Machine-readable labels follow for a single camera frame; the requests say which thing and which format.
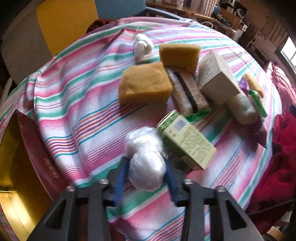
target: crumpled plastic bag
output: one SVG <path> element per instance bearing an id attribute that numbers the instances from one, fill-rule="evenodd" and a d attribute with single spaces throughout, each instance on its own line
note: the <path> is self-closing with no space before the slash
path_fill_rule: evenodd
<path id="1" fill-rule="evenodd" d="M 128 133 L 125 156 L 131 158 L 128 176 L 135 188 L 152 192 L 161 186 L 166 172 L 163 154 L 156 129 L 143 127 Z"/>
<path id="2" fill-rule="evenodd" d="M 133 44 L 133 53 L 138 60 L 144 59 L 145 55 L 153 51 L 153 42 L 144 34 L 137 34 Z"/>

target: striped tablecloth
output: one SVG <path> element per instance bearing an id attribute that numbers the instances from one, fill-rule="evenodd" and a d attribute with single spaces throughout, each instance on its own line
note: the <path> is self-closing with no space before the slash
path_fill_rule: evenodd
<path id="1" fill-rule="evenodd" d="M 115 27 L 77 40 L 48 64 L 28 76 L 9 96 L 0 111 L 0 137 L 15 109 L 35 118 L 48 151 L 61 173 L 78 187 L 106 177 L 123 155 L 126 134 L 156 124 L 177 105 L 171 98 L 162 106 L 118 103 L 122 71 L 135 65 L 133 41 L 147 35 L 154 51 L 146 63 L 159 61 L 162 43 L 188 43 L 202 47 L 200 59 L 215 50 L 228 63 L 236 80 L 251 72 L 263 87 L 268 117 L 267 148 L 251 142 L 246 128 L 227 109 L 219 107 L 195 123 L 215 145 L 217 154 L 205 171 L 188 174 L 206 187 L 226 186 L 242 208 L 267 168 L 271 157 L 271 129 L 281 113 L 279 94 L 259 64 L 227 36 L 190 19 L 126 18 Z M 122 205 L 108 209 L 109 221 L 127 240 L 179 240 L 184 208 L 170 201 L 162 185 L 148 193 L 127 184 Z M 209 239 L 209 210 L 205 209 Z"/>

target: red fabric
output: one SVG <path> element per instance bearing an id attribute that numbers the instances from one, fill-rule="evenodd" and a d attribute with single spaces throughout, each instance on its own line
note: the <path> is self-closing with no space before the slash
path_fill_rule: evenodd
<path id="1" fill-rule="evenodd" d="M 273 127 L 273 157 L 252 195 L 247 213 L 259 211 L 294 198 L 296 190 L 296 118 L 285 111 Z M 289 205 L 266 211 L 251 219 L 260 233 L 266 233 L 287 211 Z"/>
<path id="2" fill-rule="evenodd" d="M 283 111 L 289 110 L 291 104 L 296 105 L 295 87 L 286 77 L 284 71 L 276 65 L 276 62 L 269 63 L 266 75 L 271 79 L 279 92 Z"/>

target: yellow sponge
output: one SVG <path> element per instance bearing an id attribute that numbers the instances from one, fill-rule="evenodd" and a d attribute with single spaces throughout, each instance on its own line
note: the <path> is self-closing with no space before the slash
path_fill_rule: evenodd
<path id="1" fill-rule="evenodd" d="M 164 67 L 186 68 L 195 75 L 201 47 L 191 44 L 161 44 L 159 46 L 160 61 Z"/>
<path id="2" fill-rule="evenodd" d="M 257 91 L 261 95 L 261 97 L 263 98 L 264 97 L 263 89 L 259 85 L 258 80 L 250 73 L 245 73 L 244 78 L 245 78 L 246 82 L 248 83 L 250 90 Z"/>
<path id="3" fill-rule="evenodd" d="M 122 73 L 118 99 L 123 104 L 167 101 L 172 90 L 162 62 L 135 65 Z"/>

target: metal screw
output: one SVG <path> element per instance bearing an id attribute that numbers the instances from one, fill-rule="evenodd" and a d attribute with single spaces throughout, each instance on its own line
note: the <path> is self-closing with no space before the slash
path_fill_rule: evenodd
<path id="1" fill-rule="evenodd" d="M 193 181 L 191 179 L 189 179 L 189 178 L 185 178 L 184 179 L 184 184 L 190 185 L 190 184 L 193 184 Z"/>
<path id="2" fill-rule="evenodd" d="M 107 178 L 102 178 L 99 180 L 99 183 L 102 184 L 102 185 L 106 185 L 109 183 L 109 180 Z"/>
<path id="3" fill-rule="evenodd" d="M 75 187 L 73 187 L 73 186 L 67 186 L 67 187 L 66 187 L 66 190 L 67 190 L 68 192 L 74 192 L 74 191 L 75 191 Z"/>
<path id="4" fill-rule="evenodd" d="M 226 188 L 224 186 L 216 187 L 217 192 L 226 192 Z"/>

